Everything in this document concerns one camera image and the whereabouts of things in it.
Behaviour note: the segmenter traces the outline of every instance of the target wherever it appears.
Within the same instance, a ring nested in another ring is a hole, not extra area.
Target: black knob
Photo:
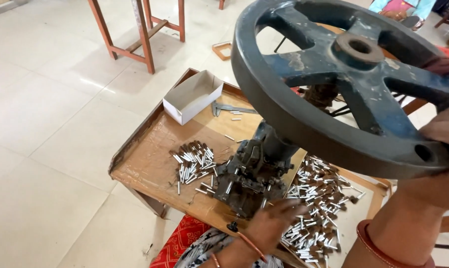
[[[230,224],[226,225],[226,227],[234,233],[238,232],[238,223],[235,221],[232,221]]]

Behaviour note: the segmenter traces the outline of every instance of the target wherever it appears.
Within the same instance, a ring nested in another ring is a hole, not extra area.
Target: tiled floor
[[[99,2],[118,45],[138,39],[129,1]],[[226,0],[223,11],[218,2],[186,1],[186,43],[166,29],[151,39],[155,75],[109,58],[85,0],[31,0],[0,15],[0,267],[148,266],[182,214],[158,219],[107,167],[187,68],[236,83],[210,46],[231,40],[252,0]],[[177,22],[175,0],[152,0],[151,8]],[[425,33],[443,42],[443,30]],[[258,39],[271,52],[281,35],[265,29]],[[412,120],[420,126],[432,116],[428,106]]]

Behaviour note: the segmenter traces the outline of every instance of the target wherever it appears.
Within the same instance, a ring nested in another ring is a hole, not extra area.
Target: hole in wheel rim
[[[416,152],[416,154],[425,162],[429,162],[433,160],[433,154],[431,152],[431,150],[421,144],[418,144],[414,147],[414,151]]]
[[[363,54],[370,54],[371,52],[371,47],[361,40],[350,40],[350,42],[348,42],[348,45],[354,50]]]

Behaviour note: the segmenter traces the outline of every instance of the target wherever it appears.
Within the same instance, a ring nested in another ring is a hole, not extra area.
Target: sleeve
[[[375,0],[373,1],[373,3],[371,3],[368,10],[378,13],[383,10],[383,8],[388,4],[388,2],[389,0]]]
[[[420,0],[412,15],[425,20],[430,15],[434,3],[436,0]]]

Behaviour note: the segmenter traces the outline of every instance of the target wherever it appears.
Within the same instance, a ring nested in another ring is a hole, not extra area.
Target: bangle
[[[213,259],[216,268],[220,268],[220,263],[218,262],[218,259],[216,258],[216,255],[214,253],[211,253],[211,259]]]
[[[391,268],[434,268],[434,260],[432,257],[423,265],[423,266],[412,266],[400,263],[399,261],[391,258],[390,256],[383,253],[383,251],[379,250],[375,244],[370,239],[367,233],[367,226],[370,224],[371,220],[363,220],[358,223],[357,226],[357,236],[358,239],[363,243],[364,247],[373,253],[373,255],[388,265]]]
[[[267,263],[267,259],[264,256],[264,254],[251,242],[251,240],[249,240],[249,238],[247,238],[245,235],[243,235],[240,232],[238,232],[238,234],[239,234],[239,237],[241,237],[241,239],[246,242],[246,244],[248,244],[252,249],[254,249],[257,252],[257,254],[260,256],[261,260],[264,263]]]

